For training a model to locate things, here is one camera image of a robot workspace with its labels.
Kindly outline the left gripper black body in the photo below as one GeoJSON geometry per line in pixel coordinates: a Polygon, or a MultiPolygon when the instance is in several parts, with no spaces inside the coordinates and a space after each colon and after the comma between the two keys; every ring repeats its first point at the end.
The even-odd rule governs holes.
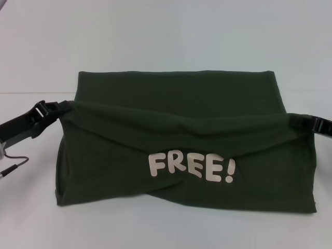
{"type": "Polygon", "coordinates": [[[26,138],[38,137],[59,118],[59,104],[40,101],[27,113],[1,125],[1,145],[11,147],[26,138]]]}

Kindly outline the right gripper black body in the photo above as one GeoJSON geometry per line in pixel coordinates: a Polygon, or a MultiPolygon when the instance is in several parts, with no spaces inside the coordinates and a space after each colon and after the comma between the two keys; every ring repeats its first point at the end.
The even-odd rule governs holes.
{"type": "Polygon", "coordinates": [[[312,118],[312,131],[316,134],[332,138],[332,121],[317,116],[313,116],[312,118]]]}

